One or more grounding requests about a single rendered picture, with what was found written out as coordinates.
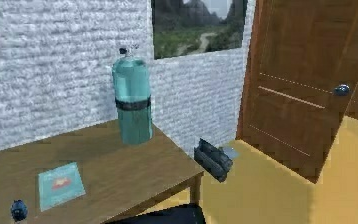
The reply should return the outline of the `black box with clear lid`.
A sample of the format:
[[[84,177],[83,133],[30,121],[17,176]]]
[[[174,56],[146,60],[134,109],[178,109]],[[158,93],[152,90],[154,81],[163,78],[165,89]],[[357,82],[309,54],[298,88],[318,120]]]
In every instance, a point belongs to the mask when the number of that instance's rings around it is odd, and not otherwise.
[[[194,148],[194,160],[220,183],[227,179],[233,160],[238,155],[232,147],[216,148],[204,139],[200,139]]]

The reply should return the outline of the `black rounded seat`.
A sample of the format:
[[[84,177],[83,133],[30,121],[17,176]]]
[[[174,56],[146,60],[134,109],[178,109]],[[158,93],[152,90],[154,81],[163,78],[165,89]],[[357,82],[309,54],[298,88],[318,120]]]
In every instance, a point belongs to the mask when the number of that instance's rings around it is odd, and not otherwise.
[[[107,224],[206,224],[202,208],[194,203],[181,204]]]

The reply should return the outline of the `teal tank with black band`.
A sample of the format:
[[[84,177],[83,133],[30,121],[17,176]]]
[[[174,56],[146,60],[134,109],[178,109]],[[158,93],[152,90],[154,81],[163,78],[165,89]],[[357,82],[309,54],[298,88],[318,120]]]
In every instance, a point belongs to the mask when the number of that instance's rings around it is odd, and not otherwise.
[[[127,48],[112,66],[115,105],[124,144],[141,144],[152,138],[149,72],[146,63]]]

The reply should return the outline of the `brown wooden table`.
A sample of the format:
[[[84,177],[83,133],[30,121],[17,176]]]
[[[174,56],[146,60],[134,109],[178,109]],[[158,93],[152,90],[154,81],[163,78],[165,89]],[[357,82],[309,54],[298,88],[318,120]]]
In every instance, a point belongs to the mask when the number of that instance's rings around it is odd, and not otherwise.
[[[86,194],[42,212],[37,175],[78,164]],[[21,199],[25,224],[104,224],[137,215],[191,189],[200,200],[203,169],[161,130],[140,145],[124,145],[116,120],[0,151],[0,224],[13,224]]]

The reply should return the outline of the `framed landscape picture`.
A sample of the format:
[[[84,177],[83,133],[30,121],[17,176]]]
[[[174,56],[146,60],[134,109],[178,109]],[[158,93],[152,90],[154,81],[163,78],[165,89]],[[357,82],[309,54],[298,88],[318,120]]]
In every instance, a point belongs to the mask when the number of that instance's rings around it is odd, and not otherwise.
[[[154,58],[242,46],[248,0],[151,0]]]

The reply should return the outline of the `brown wooden door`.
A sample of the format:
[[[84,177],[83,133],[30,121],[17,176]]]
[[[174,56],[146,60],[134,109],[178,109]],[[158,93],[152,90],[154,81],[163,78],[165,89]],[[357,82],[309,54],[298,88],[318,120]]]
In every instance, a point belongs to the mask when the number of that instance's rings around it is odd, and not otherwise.
[[[240,137],[316,182],[358,83],[358,0],[259,0]],[[347,96],[333,90],[347,84]]]

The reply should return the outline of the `teal book with red mark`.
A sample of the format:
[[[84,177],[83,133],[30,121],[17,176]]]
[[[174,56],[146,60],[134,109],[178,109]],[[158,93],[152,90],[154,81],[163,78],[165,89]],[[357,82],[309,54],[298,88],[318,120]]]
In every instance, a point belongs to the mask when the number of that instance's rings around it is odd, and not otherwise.
[[[76,162],[40,173],[38,187],[42,212],[86,194]]]

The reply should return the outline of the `dark blue round door knob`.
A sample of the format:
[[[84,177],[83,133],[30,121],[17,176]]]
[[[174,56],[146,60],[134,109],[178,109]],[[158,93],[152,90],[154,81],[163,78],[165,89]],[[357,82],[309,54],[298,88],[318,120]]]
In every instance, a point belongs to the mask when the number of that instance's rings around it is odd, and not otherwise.
[[[350,93],[350,87],[347,84],[340,84],[333,90],[335,96],[347,96]]]

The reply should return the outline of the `small dark blue round object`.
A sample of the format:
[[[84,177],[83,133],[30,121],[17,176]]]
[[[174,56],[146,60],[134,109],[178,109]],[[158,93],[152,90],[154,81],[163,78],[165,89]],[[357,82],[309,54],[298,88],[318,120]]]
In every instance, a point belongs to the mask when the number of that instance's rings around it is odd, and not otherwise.
[[[27,206],[23,200],[15,200],[11,205],[10,212],[15,222],[25,220],[28,215]]]

